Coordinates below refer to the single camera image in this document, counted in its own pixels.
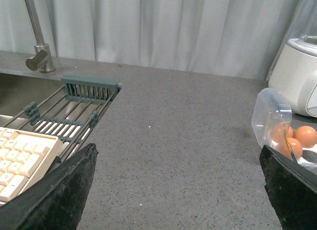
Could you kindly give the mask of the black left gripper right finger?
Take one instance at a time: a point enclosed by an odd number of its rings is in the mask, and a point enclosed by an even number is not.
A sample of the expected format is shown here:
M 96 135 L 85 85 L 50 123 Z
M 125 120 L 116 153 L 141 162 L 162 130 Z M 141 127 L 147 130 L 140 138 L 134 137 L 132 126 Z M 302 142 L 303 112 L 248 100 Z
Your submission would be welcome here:
M 284 230 L 317 228 L 317 176 L 264 145 L 259 158 L 265 190 Z

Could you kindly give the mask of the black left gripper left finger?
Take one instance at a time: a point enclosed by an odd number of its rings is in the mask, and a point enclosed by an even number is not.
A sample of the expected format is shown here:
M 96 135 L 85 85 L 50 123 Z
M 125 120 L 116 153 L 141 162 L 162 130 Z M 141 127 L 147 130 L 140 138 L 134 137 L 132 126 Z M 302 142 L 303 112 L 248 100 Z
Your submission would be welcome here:
M 0 208 L 2 230 L 74 230 L 93 182 L 98 151 L 90 143 Z

